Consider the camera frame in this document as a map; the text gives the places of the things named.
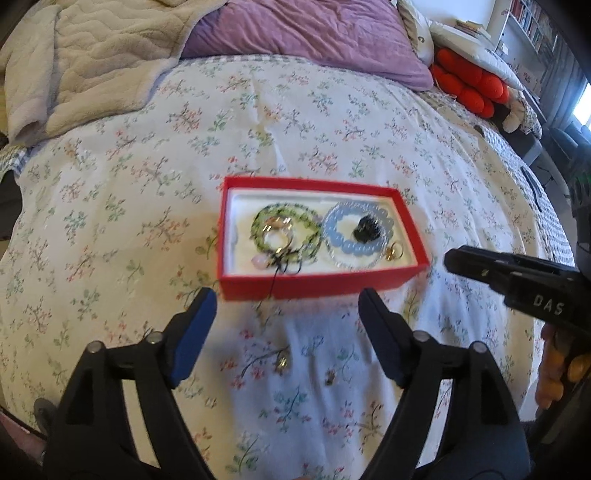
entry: red cushion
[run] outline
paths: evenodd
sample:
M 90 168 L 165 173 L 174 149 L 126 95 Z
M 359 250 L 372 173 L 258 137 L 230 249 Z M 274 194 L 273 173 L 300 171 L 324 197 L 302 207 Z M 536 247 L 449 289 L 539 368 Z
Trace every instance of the red cushion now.
M 497 100 L 503 95 L 503 82 L 498 76 L 483 72 L 480 82 L 476 85 L 476 90 L 491 100 Z
M 507 84 L 503 83 L 503 95 L 499 98 L 495 99 L 496 103 L 507 103 L 509 101 L 509 90 L 507 89 Z
M 433 65 L 431 65 L 429 67 L 429 70 L 431 70 L 431 74 L 433 75 L 433 78 L 435 78 L 436 80 L 438 78 L 440 78 L 442 75 L 447 73 L 439 65 L 437 65 L 437 63 L 434 63 Z
M 468 85 L 475 87 L 482 80 L 484 70 L 478 65 L 467 61 L 462 57 L 458 57 L 456 60 L 456 71 L 454 72 Z
M 460 56 L 451 51 L 449 48 L 440 48 L 437 52 L 436 59 L 444 69 L 448 72 L 455 72 L 456 70 L 456 60 Z
M 456 77 L 453 73 L 444 73 L 437 79 L 439 88 L 450 95 L 459 96 L 466 88 L 466 84 Z
M 484 98 L 472 87 L 464 88 L 457 100 L 469 111 L 477 115 L 480 115 L 484 110 Z
M 488 98 L 482 98 L 484 100 L 484 109 L 480 116 L 483 118 L 491 118 L 495 114 L 495 106 Z

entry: black charm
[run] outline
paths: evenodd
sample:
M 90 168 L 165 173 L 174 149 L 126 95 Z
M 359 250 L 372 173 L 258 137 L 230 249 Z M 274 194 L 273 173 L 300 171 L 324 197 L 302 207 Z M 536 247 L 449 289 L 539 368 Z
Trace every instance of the black charm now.
M 379 226 L 377 221 L 371 215 L 364 216 L 359 221 L 357 228 L 353 230 L 353 236 L 362 244 L 377 240 L 379 238 Z

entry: floral bedspread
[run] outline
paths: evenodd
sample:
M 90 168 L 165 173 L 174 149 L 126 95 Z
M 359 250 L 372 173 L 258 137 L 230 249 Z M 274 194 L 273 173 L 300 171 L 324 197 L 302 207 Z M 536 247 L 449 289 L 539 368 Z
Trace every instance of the floral bedspread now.
M 19 179 L 24 212 L 0 262 L 9 408 L 33 422 L 34 400 L 58 402 L 88 342 L 136 342 L 200 287 L 217 289 L 227 175 L 398 188 L 432 262 L 383 293 L 389 308 L 442 342 L 486 342 L 519 404 L 540 360 L 539 325 L 446 273 L 442 257 L 470 244 L 548 258 L 556 246 L 505 160 L 453 108 L 432 104 L 389 80 L 295 58 L 200 59 L 163 76 L 143 110 L 36 147 Z M 423 460 L 437 446 L 449 393 L 443 385 Z M 344 480 L 365 469 L 400 391 L 376 360 L 356 297 L 344 296 L 259 310 L 220 301 L 175 396 L 218 478 Z M 135 425 L 137 399 L 128 401 Z M 136 434 L 154 461 L 145 433 Z

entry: pink crystal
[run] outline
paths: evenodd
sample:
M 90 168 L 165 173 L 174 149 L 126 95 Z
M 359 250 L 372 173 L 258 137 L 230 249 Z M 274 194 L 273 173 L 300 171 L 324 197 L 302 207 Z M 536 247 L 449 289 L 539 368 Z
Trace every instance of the pink crystal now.
M 255 255 L 251 261 L 257 270 L 266 270 L 269 266 L 269 257 L 265 254 Z

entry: window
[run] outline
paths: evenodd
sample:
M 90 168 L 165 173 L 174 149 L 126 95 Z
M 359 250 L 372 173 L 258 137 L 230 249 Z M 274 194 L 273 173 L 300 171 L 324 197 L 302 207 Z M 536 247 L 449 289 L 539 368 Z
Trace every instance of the window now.
M 581 95 L 579 103 L 574 107 L 574 117 L 581 123 L 581 125 L 591 125 L 591 85 L 587 84 L 587 88 Z

